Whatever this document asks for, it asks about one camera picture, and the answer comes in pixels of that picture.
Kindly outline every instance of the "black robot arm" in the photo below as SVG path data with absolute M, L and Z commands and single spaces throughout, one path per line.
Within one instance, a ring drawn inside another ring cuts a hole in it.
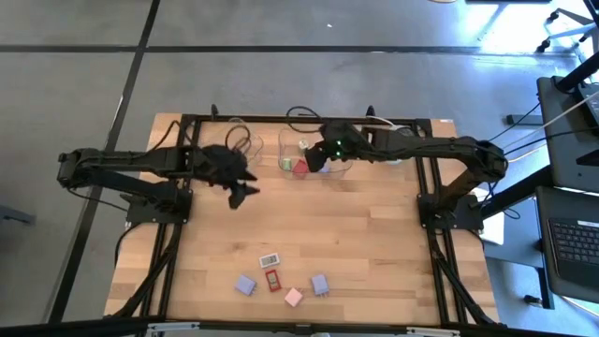
M 231 209 L 237 209 L 246 196 L 259 192 L 257 188 L 240 183 L 256 180 L 247 171 L 245 155 L 223 145 L 203 148 L 185 145 L 145 153 L 78 149 L 61 154 L 59 162 L 57 180 L 64 188 L 96 185 L 123 192 L 122 197 L 130 204 L 127 221 L 131 222 L 186 221 L 191 191 L 177 185 L 176 180 L 181 178 L 230 189 Z M 168 181 L 150 183 L 119 172 L 151 172 Z
M 489 141 L 471 137 L 421 138 L 404 130 L 362 127 L 333 121 L 320 126 L 323 140 L 305 153 L 310 171 L 319 171 L 331 160 L 388 161 L 412 157 L 452 158 L 466 165 L 466 170 L 434 199 L 427 200 L 428 213 L 445 215 L 454 212 L 459 200 L 481 183 L 501 180 L 507 170 L 504 151 Z

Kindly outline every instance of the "metal bracket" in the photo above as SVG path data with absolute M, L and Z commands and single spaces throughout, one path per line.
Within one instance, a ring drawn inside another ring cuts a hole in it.
M 214 121 L 216 120 L 216 116 L 218 116 L 218 108 L 216 108 L 216 104 L 212 104 L 210 105 L 210 116 L 211 119 Z
M 173 322 L 148 324 L 148 332 L 199 330 L 199 322 Z
M 368 106 L 366 109 L 366 116 L 376 116 L 376 112 L 374 112 L 373 106 Z
M 169 212 L 156 209 L 155 205 L 143 198 L 136 199 L 135 196 L 122 195 L 122 198 L 129 201 L 126 221 L 131 223 L 186 224 L 191 212 L 192 196 L 192 190 L 178 189 L 177 210 Z
M 436 205 L 436 195 L 418 195 L 418 213 L 423 227 L 434 229 L 483 229 L 483 221 L 478 207 L 472 207 L 478 200 L 476 196 L 467 195 L 458 200 L 458 205 L 452 214 L 440 215 L 433 208 Z
M 423 337 L 460 337 L 460 332 L 457 330 L 414 328 L 414 327 L 408 327 L 407 334 L 423 336 Z

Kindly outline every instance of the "laptop keyboard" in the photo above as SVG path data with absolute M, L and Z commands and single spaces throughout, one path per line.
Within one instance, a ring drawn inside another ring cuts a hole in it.
M 549 221 L 549 225 L 559 259 L 599 265 L 599 227 L 558 220 Z

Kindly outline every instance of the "purple block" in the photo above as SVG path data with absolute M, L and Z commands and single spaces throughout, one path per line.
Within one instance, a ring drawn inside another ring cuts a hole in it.
M 312 278 L 312 286 L 314 287 L 314 294 L 316 296 L 329 292 L 329 284 L 327 284 L 327 278 L 323 274 Z
M 241 275 L 240 279 L 237 280 L 237 284 L 235 285 L 235 288 L 237 290 L 239 290 L 240 292 L 242 292 L 243 294 L 245 294 L 247 296 L 252 295 L 252 291 L 254 291 L 255 287 L 256 287 L 256 282 L 245 275 Z

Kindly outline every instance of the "small cube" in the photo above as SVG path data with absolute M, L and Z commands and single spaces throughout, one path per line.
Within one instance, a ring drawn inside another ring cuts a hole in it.
M 283 158 L 283 169 L 286 171 L 291 170 L 291 158 Z
M 298 162 L 296 163 L 296 166 L 293 167 L 293 169 L 291 171 L 293 171 L 293 173 L 298 173 L 298 174 L 310 172 L 310 170 L 308 169 L 308 164 L 306 164 L 306 162 L 301 159 L 298 160 Z
M 327 278 L 323 274 L 316 275 L 312 278 L 312 286 L 314 287 L 314 294 L 316 296 L 324 295 L 329 292 L 329 284 L 327 284 Z
M 296 288 L 291 288 L 291 290 L 289 290 L 289 292 L 285 296 L 285 301 L 295 308 L 300 303 L 300 300 L 302 298 L 303 295 L 301 295 L 301 293 Z
M 235 288 L 247 296 L 251 296 L 256 288 L 256 282 L 245 275 L 241 275 L 237 280 Z

